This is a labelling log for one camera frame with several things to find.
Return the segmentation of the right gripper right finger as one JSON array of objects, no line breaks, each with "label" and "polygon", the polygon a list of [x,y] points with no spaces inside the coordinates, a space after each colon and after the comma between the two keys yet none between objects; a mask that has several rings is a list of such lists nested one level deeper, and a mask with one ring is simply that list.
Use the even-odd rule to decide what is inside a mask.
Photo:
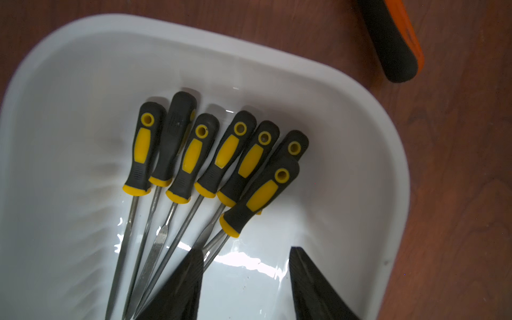
[{"label": "right gripper right finger", "polygon": [[302,247],[292,247],[289,271],[297,319],[357,319]]}]

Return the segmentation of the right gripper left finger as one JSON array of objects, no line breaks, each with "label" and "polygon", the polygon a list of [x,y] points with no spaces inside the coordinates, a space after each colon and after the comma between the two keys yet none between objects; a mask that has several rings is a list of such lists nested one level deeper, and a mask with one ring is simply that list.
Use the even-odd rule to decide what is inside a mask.
[{"label": "right gripper left finger", "polygon": [[192,249],[136,319],[197,319],[203,252]]}]

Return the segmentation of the yellow black file seven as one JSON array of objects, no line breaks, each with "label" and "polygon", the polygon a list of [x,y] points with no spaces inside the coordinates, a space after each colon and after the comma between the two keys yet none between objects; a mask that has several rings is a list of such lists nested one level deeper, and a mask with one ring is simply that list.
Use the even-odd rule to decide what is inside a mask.
[{"label": "yellow black file seven", "polygon": [[274,201],[299,175],[299,162],[283,156],[267,164],[241,200],[219,217],[221,230],[203,248],[204,270],[213,263],[229,238],[238,238],[249,220]]}]

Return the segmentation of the yellow black file six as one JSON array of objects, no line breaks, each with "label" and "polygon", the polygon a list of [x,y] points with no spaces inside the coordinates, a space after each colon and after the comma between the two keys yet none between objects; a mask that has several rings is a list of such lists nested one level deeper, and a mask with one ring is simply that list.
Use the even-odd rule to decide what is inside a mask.
[{"label": "yellow black file six", "polygon": [[268,157],[272,160],[276,160],[284,155],[289,155],[299,160],[309,147],[307,136],[299,130],[290,131],[278,145],[277,150],[272,151],[277,139],[278,137],[274,136],[273,132],[269,130],[257,130],[243,150],[231,177],[217,192],[217,198],[220,200],[221,205],[194,243],[195,247],[203,250],[205,245],[211,241],[209,237],[224,209],[233,207],[239,201],[250,179],[265,163]]}]

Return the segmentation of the yellow black file four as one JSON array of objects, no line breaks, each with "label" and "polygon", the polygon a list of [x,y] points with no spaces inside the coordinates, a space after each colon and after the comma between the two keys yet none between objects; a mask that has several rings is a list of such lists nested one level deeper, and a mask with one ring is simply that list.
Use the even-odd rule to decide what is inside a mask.
[{"label": "yellow black file four", "polygon": [[[215,192],[218,190],[223,176],[247,145],[256,125],[257,120],[252,113],[248,111],[238,112],[220,139],[208,168],[200,178],[197,178],[213,147],[219,130],[219,121],[212,114],[204,113],[197,118],[196,124],[185,145],[185,152],[182,156],[177,177],[166,191],[166,196],[173,204],[169,210],[167,220],[157,234],[141,277],[134,287],[125,316],[126,319],[135,318],[149,301],[150,294],[178,247],[201,202],[204,198],[215,197]],[[167,241],[169,224],[172,217],[179,205],[185,205],[190,202],[191,192],[194,189],[197,190],[199,196],[178,230],[169,249],[165,252],[163,258],[160,258],[162,247]]]}]

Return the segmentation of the yellow black file one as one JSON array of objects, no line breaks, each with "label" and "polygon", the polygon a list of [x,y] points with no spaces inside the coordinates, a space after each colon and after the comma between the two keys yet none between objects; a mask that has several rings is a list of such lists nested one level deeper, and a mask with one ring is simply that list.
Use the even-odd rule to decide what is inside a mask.
[{"label": "yellow black file one", "polygon": [[167,112],[164,106],[152,101],[145,102],[139,109],[135,135],[133,138],[131,169],[128,179],[122,187],[122,190],[126,194],[132,196],[132,203],[113,276],[109,301],[107,303],[107,310],[105,313],[106,319],[111,319],[117,303],[121,276],[131,242],[133,221],[135,219],[139,198],[149,194],[150,192],[150,170],[155,162],[157,145],[159,143],[163,120],[165,119],[166,114]]}]

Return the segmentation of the yellow black file two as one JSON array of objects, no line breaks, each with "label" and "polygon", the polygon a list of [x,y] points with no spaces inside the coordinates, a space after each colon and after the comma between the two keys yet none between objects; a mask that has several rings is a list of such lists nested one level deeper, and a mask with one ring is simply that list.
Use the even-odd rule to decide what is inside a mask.
[{"label": "yellow black file two", "polygon": [[134,316],[136,308],[141,302],[142,295],[144,294],[146,286],[149,284],[150,277],[167,240],[170,218],[167,218],[164,221],[163,226],[156,231],[155,241],[149,250],[147,261],[140,271],[139,268],[141,265],[142,254],[145,249],[145,244],[162,189],[171,185],[175,160],[183,147],[187,132],[195,118],[196,108],[196,98],[188,92],[179,91],[173,96],[169,111],[167,112],[167,116],[163,122],[163,129],[159,143],[159,157],[156,167],[149,178],[149,182],[155,186],[155,194],[150,206],[148,220],[136,258],[136,266],[129,286],[130,292],[127,295],[123,311],[124,319],[131,319]]}]

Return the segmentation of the white plastic storage box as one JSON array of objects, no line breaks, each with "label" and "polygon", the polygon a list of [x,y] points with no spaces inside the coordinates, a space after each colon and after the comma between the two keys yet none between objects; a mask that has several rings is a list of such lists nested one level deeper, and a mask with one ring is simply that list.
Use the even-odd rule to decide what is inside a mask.
[{"label": "white plastic storage box", "polygon": [[247,109],[309,148],[298,178],[206,271],[200,319],[294,319],[289,250],[304,248],[362,319],[377,317],[409,211],[409,172],[378,101],[340,71],[132,15],[55,31],[1,108],[1,318],[103,319],[131,198],[140,106],[179,90],[222,127]]}]

